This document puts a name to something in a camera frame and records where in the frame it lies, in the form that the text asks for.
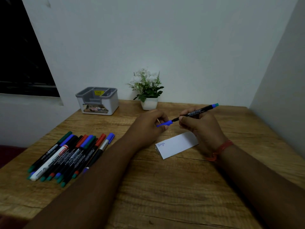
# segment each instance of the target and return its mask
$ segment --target potted plant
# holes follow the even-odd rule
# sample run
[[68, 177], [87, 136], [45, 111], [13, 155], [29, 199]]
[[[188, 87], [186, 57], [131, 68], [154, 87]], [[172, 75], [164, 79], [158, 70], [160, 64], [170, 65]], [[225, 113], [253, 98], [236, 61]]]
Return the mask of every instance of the potted plant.
[[144, 110], [155, 109], [158, 104], [158, 96], [162, 94], [159, 87], [160, 72], [150, 73], [147, 69], [141, 69], [134, 73], [132, 80], [128, 85], [132, 90], [137, 91], [139, 94], [134, 98], [139, 99]]

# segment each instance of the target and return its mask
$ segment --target forearm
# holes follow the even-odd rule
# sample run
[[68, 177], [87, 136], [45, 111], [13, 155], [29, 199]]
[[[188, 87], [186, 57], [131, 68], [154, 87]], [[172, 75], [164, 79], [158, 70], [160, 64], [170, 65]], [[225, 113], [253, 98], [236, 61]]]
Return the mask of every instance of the forearm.
[[271, 228], [303, 228], [305, 191], [237, 146], [217, 163], [227, 172]]
[[121, 138], [25, 228], [97, 228], [107, 222], [112, 202], [133, 148]]

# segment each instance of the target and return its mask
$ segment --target hand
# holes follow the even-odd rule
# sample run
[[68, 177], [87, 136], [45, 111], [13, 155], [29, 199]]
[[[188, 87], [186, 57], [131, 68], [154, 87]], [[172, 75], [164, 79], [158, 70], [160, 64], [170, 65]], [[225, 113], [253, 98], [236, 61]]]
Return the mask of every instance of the hand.
[[202, 151], [211, 154], [228, 139], [212, 114], [204, 112], [194, 118], [182, 116], [198, 109], [200, 107], [194, 106], [182, 111], [179, 124], [181, 128], [190, 130], [196, 136]]
[[157, 109], [141, 114], [123, 136], [126, 140], [139, 150], [151, 145], [158, 136], [168, 129], [168, 125], [156, 127], [161, 123], [169, 121], [167, 115]]

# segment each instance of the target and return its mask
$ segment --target left hand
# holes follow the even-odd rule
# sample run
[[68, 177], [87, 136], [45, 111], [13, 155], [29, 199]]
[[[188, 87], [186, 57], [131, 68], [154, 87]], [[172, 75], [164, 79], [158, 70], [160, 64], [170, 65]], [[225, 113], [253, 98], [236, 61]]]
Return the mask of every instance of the left hand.
[[157, 109], [150, 110], [135, 119], [123, 138], [132, 143], [135, 150], [139, 150], [151, 145], [162, 132], [168, 129], [168, 125], [156, 127], [156, 125], [166, 121], [169, 121], [169, 119], [163, 111]]

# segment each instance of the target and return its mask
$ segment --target pile of markers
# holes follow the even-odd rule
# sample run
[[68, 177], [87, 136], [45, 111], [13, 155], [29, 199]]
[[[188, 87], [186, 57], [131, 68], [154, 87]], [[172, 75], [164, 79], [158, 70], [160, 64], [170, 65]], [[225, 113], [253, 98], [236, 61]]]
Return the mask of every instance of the pile of markers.
[[68, 132], [51, 149], [43, 154], [29, 168], [28, 179], [36, 181], [51, 181], [53, 178], [61, 187], [81, 172], [85, 173], [101, 156], [107, 145], [111, 143], [114, 134], [110, 133], [106, 138], [102, 134], [100, 138], [94, 135], [75, 136]]

